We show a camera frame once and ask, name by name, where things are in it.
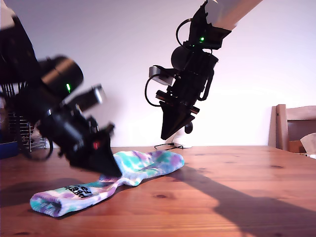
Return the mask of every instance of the green led light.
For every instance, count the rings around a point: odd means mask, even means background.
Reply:
[[[70,85],[66,84],[66,87],[67,87],[68,92],[70,93],[70,90],[71,90]]]

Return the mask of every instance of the white wall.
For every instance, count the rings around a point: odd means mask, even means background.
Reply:
[[[116,124],[112,146],[160,144],[162,111],[147,104],[148,68],[170,67],[175,30],[203,0],[6,0],[38,58],[63,53],[82,68],[83,86],[101,83],[94,110]],[[315,105],[316,1],[263,0],[214,54],[220,61],[194,120],[194,145],[267,145],[271,107]],[[188,26],[180,33],[186,40]],[[163,89],[152,82],[149,98]]]

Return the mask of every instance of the white object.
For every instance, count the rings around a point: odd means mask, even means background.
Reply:
[[[212,26],[232,30],[237,22],[247,15],[262,0],[208,0],[205,12],[207,23]]]
[[[172,142],[174,143],[176,147],[179,147],[179,146],[183,146],[183,148],[192,147],[190,135],[185,133],[184,127],[182,127],[176,132],[176,135],[174,136]]]
[[[4,0],[0,0],[0,31],[14,26],[13,16],[14,11],[5,5]]]

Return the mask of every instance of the wood grain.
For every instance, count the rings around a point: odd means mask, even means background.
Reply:
[[[287,120],[316,120],[316,106],[286,109]]]
[[[289,137],[285,105],[276,106],[276,138],[278,140],[277,148],[288,151]]]
[[[149,152],[153,148],[113,148]],[[176,149],[185,166],[120,187],[112,198],[61,218],[31,210],[34,193],[88,183],[98,174],[1,160],[1,236],[314,237],[316,160],[270,147]]]

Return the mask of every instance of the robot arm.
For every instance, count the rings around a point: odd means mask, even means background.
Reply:
[[[195,118],[191,113],[199,112],[195,102],[208,96],[218,59],[205,49],[219,49],[238,20],[260,1],[207,0],[193,18],[179,26],[177,33],[182,25],[191,22],[189,39],[183,43],[178,40],[181,46],[171,56],[173,68],[151,67],[145,86],[146,91],[151,79],[168,85],[167,92],[156,93],[163,110],[162,139],[190,124]],[[99,130],[93,117],[86,119],[81,113],[100,102],[101,86],[65,104],[64,99],[83,81],[80,67],[65,56],[38,61],[18,17],[3,0],[0,7],[0,96],[18,118],[40,122],[41,135],[59,145],[60,154],[65,154],[72,166],[119,177],[121,172],[110,148],[113,126]],[[5,91],[4,85],[13,88],[13,83],[23,84],[16,95]]]
[[[0,31],[14,26],[14,16],[14,11],[5,5],[4,0],[0,0]]]
[[[173,68],[166,69],[158,65],[150,67],[150,78],[145,86],[147,101],[153,106],[162,108],[161,138],[163,140],[183,126],[192,126],[195,117],[191,113],[199,112],[194,104],[197,100],[207,99],[214,76],[214,66],[218,62],[212,54],[213,50],[221,48],[223,39],[237,22],[261,1],[207,0],[193,18],[180,24],[176,31],[180,47],[176,48],[171,56]],[[189,39],[180,43],[178,31],[188,22],[191,22]],[[167,92],[159,90],[156,93],[156,98],[160,100],[159,105],[152,104],[147,98],[147,85],[151,79],[168,85]]]
[[[83,81],[80,67],[65,56],[38,61],[21,22],[3,0],[0,3],[0,96],[16,113],[15,131],[21,151],[32,158],[19,134],[19,120],[23,116],[31,124],[39,123],[39,132],[50,142],[49,155],[55,142],[60,147],[59,155],[65,155],[71,166],[120,177],[110,148],[114,126],[109,124],[99,130],[93,117],[85,118],[82,114],[102,102],[101,85],[65,104],[65,98]],[[18,84],[17,94],[14,83]]]

